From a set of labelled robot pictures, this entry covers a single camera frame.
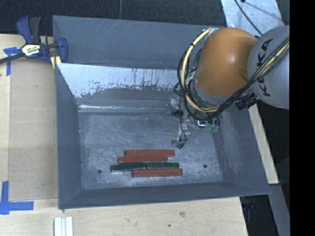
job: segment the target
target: gray bin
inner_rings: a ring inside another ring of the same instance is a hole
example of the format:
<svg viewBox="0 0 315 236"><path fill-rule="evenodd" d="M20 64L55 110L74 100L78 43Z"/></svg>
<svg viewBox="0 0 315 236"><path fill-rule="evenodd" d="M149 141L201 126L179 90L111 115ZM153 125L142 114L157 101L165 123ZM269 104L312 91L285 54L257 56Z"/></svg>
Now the gray bin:
<svg viewBox="0 0 315 236"><path fill-rule="evenodd" d="M249 112L235 108L220 115L217 133L189 127L186 145L169 159L180 163L181 177L110 172L125 149L173 149L179 119L168 103L177 65L208 26L53 19L54 38L69 48L55 70L60 209L270 193Z"/></svg>

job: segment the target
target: red block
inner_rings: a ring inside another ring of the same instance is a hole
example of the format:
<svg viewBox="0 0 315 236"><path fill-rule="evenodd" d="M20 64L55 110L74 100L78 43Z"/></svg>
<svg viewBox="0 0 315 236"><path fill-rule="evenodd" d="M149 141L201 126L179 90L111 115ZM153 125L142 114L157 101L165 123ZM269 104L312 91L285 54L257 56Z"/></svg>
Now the red block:
<svg viewBox="0 0 315 236"><path fill-rule="evenodd" d="M125 156L174 156L175 150L173 149L130 149L125 150Z"/></svg>
<svg viewBox="0 0 315 236"><path fill-rule="evenodd" d="M132 171L132 177L173 177L182 175L183 169L146 169Z"/></svg>
<svg viewBox="0 0 315 236"><path fill-rule="evenodd" d="M140 162L165 162L167 156L121 156L118 157L118 163L140 163Z"/></svg>

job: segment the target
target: black floor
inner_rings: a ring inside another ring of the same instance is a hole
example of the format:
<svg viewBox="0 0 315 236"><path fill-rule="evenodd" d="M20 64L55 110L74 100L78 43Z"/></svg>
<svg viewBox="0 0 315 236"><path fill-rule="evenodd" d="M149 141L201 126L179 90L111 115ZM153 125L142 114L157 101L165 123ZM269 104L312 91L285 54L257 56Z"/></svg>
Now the black floor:
<svg viewBox="0 0 315 236"><path fill-rule="evenodd" d="M285 25L290 24L290 0L276 0ZM0 0L0 32L16 33L16 21L41 16L40 35L52 35L52 15L226 26L220 0ZM288 157L289 111L260 104L275 163ZM289 184L283 186L289 207ZM252 197L250 236L277 236L267 196Z"/></svg>

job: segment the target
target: wire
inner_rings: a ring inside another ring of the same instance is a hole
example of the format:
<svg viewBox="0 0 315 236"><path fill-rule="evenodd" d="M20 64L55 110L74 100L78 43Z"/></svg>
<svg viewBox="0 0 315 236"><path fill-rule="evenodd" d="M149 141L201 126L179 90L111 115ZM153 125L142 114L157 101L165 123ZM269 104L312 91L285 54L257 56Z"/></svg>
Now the wire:
<svg viewBox="0 0 315 236"><path fill-rule="evenodd" d="M250 20L250 18L246 15L246 13L243 11L243 9L241 8L240 4L237 2L237 0L234 0L236 5L238 6L238 8L240 9L240 11L243 13L243 15L246 17L246 19L248 20L248 22L255 28L255 30L262 35L261 31L254 25L254 23Z"/></svg>

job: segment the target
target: wooden table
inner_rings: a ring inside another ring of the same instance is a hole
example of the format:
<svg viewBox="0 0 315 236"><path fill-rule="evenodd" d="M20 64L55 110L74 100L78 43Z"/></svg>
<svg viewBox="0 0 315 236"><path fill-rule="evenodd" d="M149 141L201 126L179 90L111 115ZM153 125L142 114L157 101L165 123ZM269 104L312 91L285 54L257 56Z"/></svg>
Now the wooden table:
<svg viewBox="0 0 315 236"><path fill-rule="evenodd" d="M23 44L19 35L0 34L0 58L4 48ZM248 235L237 197L59 210L52 66L21 58L11 71L6 76L6 63L0 65L0 184L9 180L9 200L34 200L34 210L0 215L0 236L51 236L54 218L67 216L75 236ZM256 106L250 116L268 181L279 183Z"/></svg>

